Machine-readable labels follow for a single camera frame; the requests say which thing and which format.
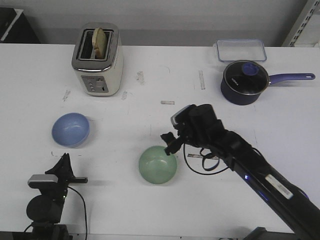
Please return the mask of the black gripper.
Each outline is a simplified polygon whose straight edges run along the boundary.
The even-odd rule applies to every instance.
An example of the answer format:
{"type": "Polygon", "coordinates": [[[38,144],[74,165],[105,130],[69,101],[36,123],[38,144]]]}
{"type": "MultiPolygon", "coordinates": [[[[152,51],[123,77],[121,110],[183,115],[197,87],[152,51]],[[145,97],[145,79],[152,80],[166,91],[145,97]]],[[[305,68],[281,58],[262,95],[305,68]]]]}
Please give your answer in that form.
{"type": "Polygon", "coordinates": [[[161,139],[167,144],[165,153],[167,156],[179,151],[183,144],[193,147],[209,149],[214,141],[224,134],[222,121],[217,119],[212,105],[192,104],[183,123],[176,128],[178,138],[172,132],[163,133],[161,139]]]}
{"type": "Polygon", "coordinates": [[[70,155],[68,153],[64,153],[54,167],[45,171],[44,173],[58,177],[58,183],[56,187],[39,190],[42,195],[47,196],[55,201],[65,200],[68,194],[68,186],[70,184],[88,183],[87,177],[76,177],[73,175],[70,155]]]}

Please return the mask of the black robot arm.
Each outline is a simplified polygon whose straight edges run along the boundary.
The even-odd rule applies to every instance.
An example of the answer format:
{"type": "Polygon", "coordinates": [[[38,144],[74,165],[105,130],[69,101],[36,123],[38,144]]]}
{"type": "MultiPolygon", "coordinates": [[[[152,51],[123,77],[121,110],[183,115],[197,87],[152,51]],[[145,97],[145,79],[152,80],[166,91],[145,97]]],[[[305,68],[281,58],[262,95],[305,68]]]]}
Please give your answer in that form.
{"type": "Polygon", "coordinates": [[[172,132],[160,137],[165,153],[174,154],[182,145],[208,149],[236,172],[289,226],[300,240],[320,238],[320,210],[297,186],[275,170],[263,155],[237,133],[224,128],[210,104],[187,105],[171,117],[172,132]]]}
{"type": "Polygon", "coordinates": [[[30,240],[72,240],[65,224],[61,224],[68,190],[83,196],[70,187],[71,184],[86,184],[87,177],[76,177],[73,173],[70,155],[64,153],[59,161],[44,174],[33,174],[27,181],[32,189],[38,189],[40,195],[30,200],[26,207],[26,215],[32,220],[29,225],[32,232],[30,240]]]}

